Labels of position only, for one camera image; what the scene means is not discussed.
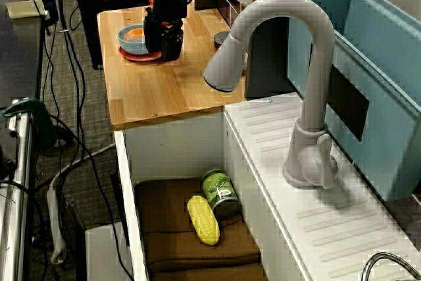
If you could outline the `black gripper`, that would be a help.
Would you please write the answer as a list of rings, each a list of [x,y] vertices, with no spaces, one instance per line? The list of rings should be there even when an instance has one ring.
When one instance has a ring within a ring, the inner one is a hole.
[[[153,0],[146,9],[147,16],[143,21],[145,45],[149,53],[162,50],[163,61],[175,61],[180,57],[184,36],[182,19],[187,17],[187,6],[192,1]],[[163,22],[171,29],[166,29],[161,36]]]

